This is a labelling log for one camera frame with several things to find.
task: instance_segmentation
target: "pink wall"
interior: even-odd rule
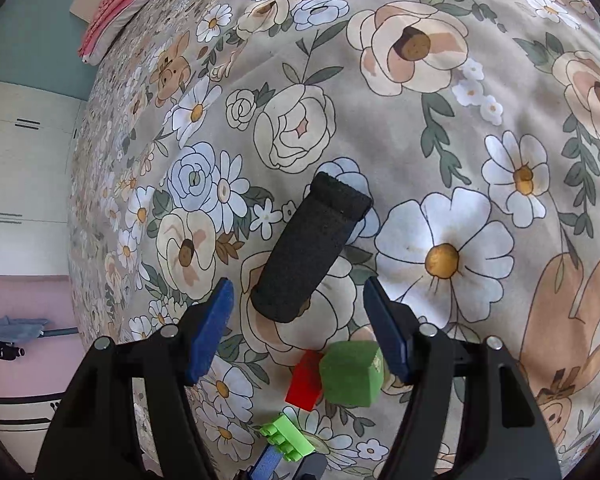
[[[67,276],[0,276],[0,317],[44,317],[45,328],[75,326]],[[64,392],[84,356],[77,334],[37,339],[26,354],[0,360],[0,397]]]

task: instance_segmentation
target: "silver screw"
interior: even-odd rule
[[[93,344],[96,350],[104,350],[108,348],[110,344],[110,339],[106,336],[102,336],[96,339],[96,342]]]
[[[487,338],[487,345],[489,346],[489,348],[494,350],[500,350],[504,346],[504,344],[502,343],[502,339],[494,335],[490,335]]]
[[[438,328],[431,323],[423,323],[420,325],[420,333],[427,337],[433,337],[438,333]]]
[[[178,327],[175,325],[165,325],[160,330],[162,337],[174,337],[178,333]]]

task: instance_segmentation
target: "blue gripper pad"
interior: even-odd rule
[[[189,308],[202,311],[205,307],[206,312],[202,314],[197,323],[197,330],[191,338],[187,379],[192,384],[197,383],[199,378],[211,368],[211,361],[218,349],[222,331],[234,309],[234,284],[226,278],[221,278],[205,303],[192,305]]]
[[[389,370],[406,383],[409,377],[407,345],[389,312],[389,301],[378,280],[371,278],[366,280],[363,291],[366,315],[374,329],[382,356],[384,356]]]
[[[282,460],[282,457],[282,452],[278,451],[276,446],[269,444],[264,449],[253,468],[249,471],[251,480],[269,480],[280,463],[280,460]]]

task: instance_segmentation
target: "bed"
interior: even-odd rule
[[[98,71],[73,158],[84,344],[145,338],[220,277],[237,300],[187,395],[222,478],[284,412],[327,479],[378,478],[410,398],[285,404],[306,349],[373,339],[378,275],[450,336],[499,336],[567,474],[600,434],[600,17],[589,0],[151,0]],[[319,171],[369,194],[300,315],[249,293]],[[142,384],[135,407],[154,459]],[[454,382],[436,471],[451,468]],[[282,478],[290,471],[283,464]]]

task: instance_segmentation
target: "blue cloth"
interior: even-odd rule
[[[9,319],[0,318],[0,341],[5,343],[26,343],[40,336],[48,319]]]

